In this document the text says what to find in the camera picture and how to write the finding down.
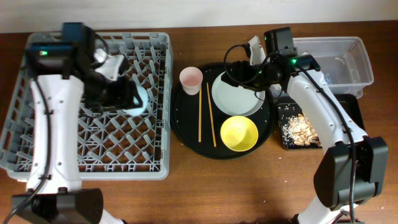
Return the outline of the white round plate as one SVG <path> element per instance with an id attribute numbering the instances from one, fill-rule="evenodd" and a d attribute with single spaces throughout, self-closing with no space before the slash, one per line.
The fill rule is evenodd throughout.
<path id="1" fill-rule="evenodd" d="M 249 116 L 259 110 L 266 92 L 254 92 L 241 86 L 234 87 L 221 80 L 219 74 L 212 84 L 211 94 L 215 105 L 230 116 Z"/>

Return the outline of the pink plastic cup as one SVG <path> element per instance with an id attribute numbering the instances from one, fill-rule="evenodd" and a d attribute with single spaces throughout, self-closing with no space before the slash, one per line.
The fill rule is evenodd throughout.
<path id="1" fill-rule="evenodd" d="M 186 94 L 196 95 L 201 88 L 203 73 L 199 68 L 187 67 L 180 72 L 179 80 Z"/>

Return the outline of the food scraps pile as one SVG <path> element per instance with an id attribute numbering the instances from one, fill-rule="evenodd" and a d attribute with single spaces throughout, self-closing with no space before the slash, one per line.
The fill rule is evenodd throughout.
<path id="1" fill-rule="evenodd" d="M 286 150 L 317 149 L 322 144 L 305 113 L 292 103 L 278 107 L 282 144 Z"/>

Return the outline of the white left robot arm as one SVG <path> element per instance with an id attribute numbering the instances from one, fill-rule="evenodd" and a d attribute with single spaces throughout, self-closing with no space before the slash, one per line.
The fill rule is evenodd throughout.
<path id="1" fill-rule="evenodd" d="M 99 35 L 81 22 L 66 22 L 58 42 L 34 42 L 25 50 L 34 98 L 34 161 L 26 192 L 12 197 L 9 218 L 31 223 L 118 223 L 104 209 L 98 188 L 83 189 L 78 168 L 81 105 L 143 113 L 146 90 L 123 76 L 127 58 L 98 49 Z"/>

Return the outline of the light blue plastic cup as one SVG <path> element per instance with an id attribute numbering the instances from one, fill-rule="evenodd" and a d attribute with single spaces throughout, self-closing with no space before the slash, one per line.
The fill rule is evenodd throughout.
<path id="1" fill-rule="evenodd" d="M 134 107 L 123 109 L 123 111 L 130 116 L 139 116 L 145 112 L 149 102 L 149 96 L 144 87 L 137 85 L 136 90 L 137 95 L 133 98 Z"/>

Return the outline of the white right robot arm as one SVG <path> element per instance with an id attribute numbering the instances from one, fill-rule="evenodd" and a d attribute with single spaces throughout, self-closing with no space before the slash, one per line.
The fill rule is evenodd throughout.
<path id="1" fill-rule="evenodd" d="M 264 40 L 258 52 L 256 44 L 241 44 L 249 60 L 224 62 L 222 80 L 252 91 L 279 84 L 318 134 L 324 156 L 313 178 L 316 196 L 292 223 L 337 223 L 343 215 L 356 223 L 355 207 L 382 192 L 386 142 L 369 137 L 346 113 L 314 56 L 298 53 L 289 27 L 265 32 Z"/>

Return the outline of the yellow plastic bowl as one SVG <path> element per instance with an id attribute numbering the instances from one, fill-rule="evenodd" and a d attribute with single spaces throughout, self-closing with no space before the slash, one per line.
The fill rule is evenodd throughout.
<path id="1" fill-rule="evenodd" d="M 232 116 L 221 125 L 220 136 L 228 149 L 245 152 L 256 145 L 259 131 L 251 119 L 245 116 Z"/>

